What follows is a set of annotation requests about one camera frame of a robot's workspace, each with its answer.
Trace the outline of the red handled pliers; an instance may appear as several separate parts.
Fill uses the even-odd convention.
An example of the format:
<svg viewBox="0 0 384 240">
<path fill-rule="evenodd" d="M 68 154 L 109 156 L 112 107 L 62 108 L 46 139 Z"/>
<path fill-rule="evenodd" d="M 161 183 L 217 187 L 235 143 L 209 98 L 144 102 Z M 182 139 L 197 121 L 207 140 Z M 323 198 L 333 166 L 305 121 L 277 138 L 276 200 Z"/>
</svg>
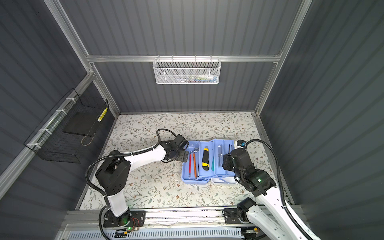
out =
<svg viewBox="0 0 384 240">
<path fill-rule="evenodd" d="M 198 152 L 198 148 L 195 147 L 194 150 L 192 151 L 192 159 L 193 159 L 193 164 L 194 164 L 194 176 L 195 179 L 198 178 L 198 168 L 197 168 L 197 159 L 196 159 L 196 153 Z"/>
</svg>

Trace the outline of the white and blue tool box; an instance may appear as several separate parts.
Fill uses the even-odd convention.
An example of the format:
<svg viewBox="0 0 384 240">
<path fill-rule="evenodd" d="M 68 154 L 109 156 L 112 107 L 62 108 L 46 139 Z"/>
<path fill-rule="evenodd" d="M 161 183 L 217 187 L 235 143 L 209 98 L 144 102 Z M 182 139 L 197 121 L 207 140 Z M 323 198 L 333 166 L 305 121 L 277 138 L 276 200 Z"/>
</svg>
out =
<svg viewBox="0 0 384 240">
<path fill-rule="evenodd" d="M 235 146 L 233 140 L 189 141 L 186 162 L 182 165 L 181 179 L 185 184 L 234 185 L 235 174 L 223 168 L 224 155 Z"/>
</svg>

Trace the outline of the black yellow wire stripper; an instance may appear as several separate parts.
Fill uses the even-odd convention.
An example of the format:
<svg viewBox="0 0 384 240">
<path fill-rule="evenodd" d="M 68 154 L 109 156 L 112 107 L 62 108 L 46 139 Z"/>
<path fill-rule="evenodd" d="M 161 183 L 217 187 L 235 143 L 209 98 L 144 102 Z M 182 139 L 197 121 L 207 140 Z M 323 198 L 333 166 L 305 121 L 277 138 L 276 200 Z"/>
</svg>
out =
<svg viewBox="0 0 384 240">
<path fill-rule="evenodd" d="M 210 169 L 208 146 L 205 146 L 203 149 L 202 167 L 204 171 L 208 171 Z"/>
</svg>

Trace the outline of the teal handled tool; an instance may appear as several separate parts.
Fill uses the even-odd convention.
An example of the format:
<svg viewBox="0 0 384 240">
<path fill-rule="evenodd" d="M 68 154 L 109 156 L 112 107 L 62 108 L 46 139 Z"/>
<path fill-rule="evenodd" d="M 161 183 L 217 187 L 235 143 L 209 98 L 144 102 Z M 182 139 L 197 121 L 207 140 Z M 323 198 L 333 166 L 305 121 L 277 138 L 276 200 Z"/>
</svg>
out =
<svg viewBox="0 0 384 240">
<path fill-rule="evenodd" d="M 215 158 L 214 157 L 212 158 L 212 162 L 211 162 L 211 170 L 213 172 L 215 171 Z"/>
</svg>

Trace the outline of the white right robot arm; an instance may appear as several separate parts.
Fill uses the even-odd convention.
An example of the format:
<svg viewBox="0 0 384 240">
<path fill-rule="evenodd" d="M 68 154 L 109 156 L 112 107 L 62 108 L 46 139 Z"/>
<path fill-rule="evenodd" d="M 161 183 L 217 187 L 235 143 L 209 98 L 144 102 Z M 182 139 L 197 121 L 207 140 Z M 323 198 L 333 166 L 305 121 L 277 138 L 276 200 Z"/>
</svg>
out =
<svg viewBox="0 0 384 240">
<path fill-rule="evenodd" d="M 260 228 L 271 240 L 317 240 L 319 237 L 308 227 L 285 200 L 281 175 L 273 180 L 257 169 L 248 153 L 248 145 L 262 143 L 260 139 L 238 140 L 235 148 L 224 156 L 224 169 L 235 174 L 235 181 L 255 198 L 246 198 L 237 204 L 237 215 L 242 223 Z"/>
</svg>

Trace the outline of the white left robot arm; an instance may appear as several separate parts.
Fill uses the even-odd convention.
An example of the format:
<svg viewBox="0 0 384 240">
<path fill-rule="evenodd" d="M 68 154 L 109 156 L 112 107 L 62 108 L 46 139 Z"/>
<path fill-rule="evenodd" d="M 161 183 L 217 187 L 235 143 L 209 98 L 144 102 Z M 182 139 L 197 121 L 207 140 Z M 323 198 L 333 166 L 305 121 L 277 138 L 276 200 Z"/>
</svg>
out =
<svg viewBox="0 0 384 240">
<path fill-rule="evenodd" d="M 102 194 L 107 209 L 114 217 L 119 218 L 129 212 L 123 189 L 130 172 L 154 162 L 187 161 L 184 157 L 189 147 L 187 139 L 164 128 L 157 129 L 156 136 L 158 141 L 152 147 L 128 153 L 114 151 L 87 168 L 87 185 Z"/>
</svg>

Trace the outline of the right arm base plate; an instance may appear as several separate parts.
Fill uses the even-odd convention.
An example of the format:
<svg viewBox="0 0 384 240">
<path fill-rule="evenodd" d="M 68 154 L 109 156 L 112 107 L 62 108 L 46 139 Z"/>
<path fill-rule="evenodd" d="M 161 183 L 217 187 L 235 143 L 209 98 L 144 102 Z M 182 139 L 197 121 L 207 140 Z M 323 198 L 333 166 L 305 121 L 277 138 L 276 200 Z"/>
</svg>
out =
<svg viewBox="0 0 384 240">
<path fill-rule="evenodd" d="M 251 224 L 251 222 L 245 222 L 239 218 L 238 211 L 236 208 L 224 208 L 222 210 L 222 215 L 224 216 L 224 220 L 227 225 Z"/>
</svg>

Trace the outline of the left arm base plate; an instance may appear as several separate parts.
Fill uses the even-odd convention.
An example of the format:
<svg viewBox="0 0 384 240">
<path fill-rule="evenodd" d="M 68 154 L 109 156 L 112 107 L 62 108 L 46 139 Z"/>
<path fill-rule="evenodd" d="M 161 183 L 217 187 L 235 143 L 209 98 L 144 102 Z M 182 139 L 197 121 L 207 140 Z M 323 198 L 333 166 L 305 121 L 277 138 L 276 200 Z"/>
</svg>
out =
<svg viewBox="0 0 384 240">
<path fill-rule="evenodd" d="M 138 228 L 144 225 L 146 211 L 126 211 L 120 217 L 114 216 L 111 210 L 106 211 L 102 220 L 104 228 Z"/>
</svg>

